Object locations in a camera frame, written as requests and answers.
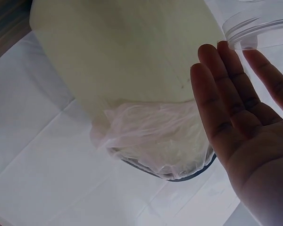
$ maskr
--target white surface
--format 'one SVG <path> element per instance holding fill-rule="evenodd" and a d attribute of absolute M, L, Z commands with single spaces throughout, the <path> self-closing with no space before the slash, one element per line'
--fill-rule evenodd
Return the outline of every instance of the white surface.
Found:
<path fill-rule="evenodd" d="M 224 226 L 260 226 L 245 206 L 240 203 Z"/>
<path fill-rule="evenodd" d="M 220 226 L 239 203 L 218 161 L 168 183 L 94 151 L 86 113 L 32 33 L 0 59 L 0 119 L 0 160 L 10 155 L 0 164 L 0 217 L 13 226 Z"/>

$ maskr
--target clear plastic lid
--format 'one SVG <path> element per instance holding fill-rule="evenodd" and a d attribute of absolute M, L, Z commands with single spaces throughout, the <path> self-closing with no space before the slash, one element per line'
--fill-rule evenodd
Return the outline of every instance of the clear plastic lid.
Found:
<path fill-rule="evenodd" d="M 283 45 L 283 2 L 242 11 L 228 19 L 222 28 L 232 49 Z"/>

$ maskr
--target clear plastic film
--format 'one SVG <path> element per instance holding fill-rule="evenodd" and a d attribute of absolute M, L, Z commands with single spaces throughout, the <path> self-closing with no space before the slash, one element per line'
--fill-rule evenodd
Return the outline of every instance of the clear plastic film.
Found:
<path fill-rule="evenodd" d="M 209 148 L 197 105 L 127 103 L 93 122 L 92 142 L 113 156 L 164 179 L 181 179 L 208 165 Z"/>

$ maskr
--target palm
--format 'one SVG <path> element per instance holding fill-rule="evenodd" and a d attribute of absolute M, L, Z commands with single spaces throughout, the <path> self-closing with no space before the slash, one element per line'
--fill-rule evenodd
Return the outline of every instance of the palm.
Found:
<path fill-rule="evenodd" d="M 283 109 L 283 75 L 256 50 L 245 51 L 244 56 Z M 283 192 L 278 188 L 283 183 L 283 119 L 260 101 L 238 56 L 225 41 L 217 49 L 201 46 L 199 59 L 201 64 L 191 68 L 195 99 L 234 190 L 250 206 L 266 201 L 263 197 L 274 190 Z M 269 200 L 280 201 L 279 197 Z"/>

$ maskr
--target plastic container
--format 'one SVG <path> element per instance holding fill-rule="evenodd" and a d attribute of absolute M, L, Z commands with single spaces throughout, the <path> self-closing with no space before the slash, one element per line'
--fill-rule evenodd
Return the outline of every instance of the plastic container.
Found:
<path fill-rule="evenodd" d="M 215 0 L 232 49 L 283 45 L 283 0 Z"/>

